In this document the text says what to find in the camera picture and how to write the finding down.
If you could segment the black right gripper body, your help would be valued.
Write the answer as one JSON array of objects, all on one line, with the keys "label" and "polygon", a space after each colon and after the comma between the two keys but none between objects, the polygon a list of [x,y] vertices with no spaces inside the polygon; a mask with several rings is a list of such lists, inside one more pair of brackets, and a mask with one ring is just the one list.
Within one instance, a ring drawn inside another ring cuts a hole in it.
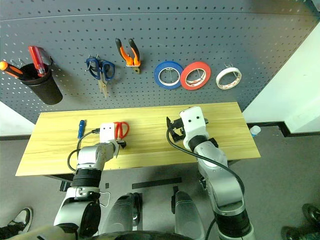
[{"label": "black right gripper body", "polygon": [[181,118],[178,118],[174,120],[173,123],[173,130],[178,134],[178,142],[182,141],[186,137],[183,120]]}]

